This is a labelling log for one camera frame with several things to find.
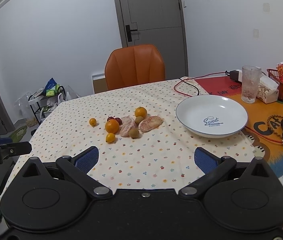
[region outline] adhesive mark on wall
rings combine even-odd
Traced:
[[[264,13],[270,13],[271,12],[271,7],[269,3],[263,3],[263,12]]]
[[[253,38],[258,39],[259,38],[259,30],[258,29],[253,29]]]

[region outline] black door handle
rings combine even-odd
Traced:
[[[130,29],[130,25],[125,25],[125,28],[126,28],[126,33],[127,33],[127,40],[128,42],[131,42],[132,39],[131,39],[131,32],[137,32],[138,30],[131,30]]]

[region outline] table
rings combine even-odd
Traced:
[[[256,99],[255,103],[246,104],[240,98],[241,84],[230,80],[225,75],[198,79],[197,82],[210,94],[223,95],[240,103],[248,112],[248,127],[269,138],[280,140],[279,137],[268,129],[266,122],[270,115],[277,114],[283,116],[283,101],[264,104],[259,99]],[[274,130],[282,133],[280,120],[271,119],[271,121],[273,122]],[[243,129],[242,131],[255,147],[256,152],[254,154],[264,157],[283,185],[283,145],[274,144],[249,130]]]
[[[177,105],[186,96],[173,90],[180,80],[163,81],[99,93],[61,103],[40,125],[30,140],[32,152],[19,157],[6,188],[30,156],[42,162],[53,162],[63,155],[75,156],[94,145],[99,149],[99,161],[89,176],[111,188],[174,188],[176,191],[195,181],[203,172],[195,165],[196,147],[221,157],[229,155],[239,162],[254,158],[254,147],[239,132],[222,139],[197,136],[179,123]],[[207,92],[195,82],[200,94]],[[197,91],[183,83],[179,90],[196,95]],[[104,129],[108,116],[133,117],[135,108],[143,106],[150,115],[159,115],[164,123],[138,139],[122,138],[105,142]],[[90,118],[97,126],[89,125]]]

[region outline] orange leather chair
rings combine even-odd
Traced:
[[[114,50],[105,68],[109,90],[165,80],[165,65],[154,45]]]

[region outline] white plate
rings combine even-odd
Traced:
[[[237,133],[248,120],[245,108],[239,103],[214,95],[185,99],[177,106],[176,116],[190,131],[207,138],[223,138]]]

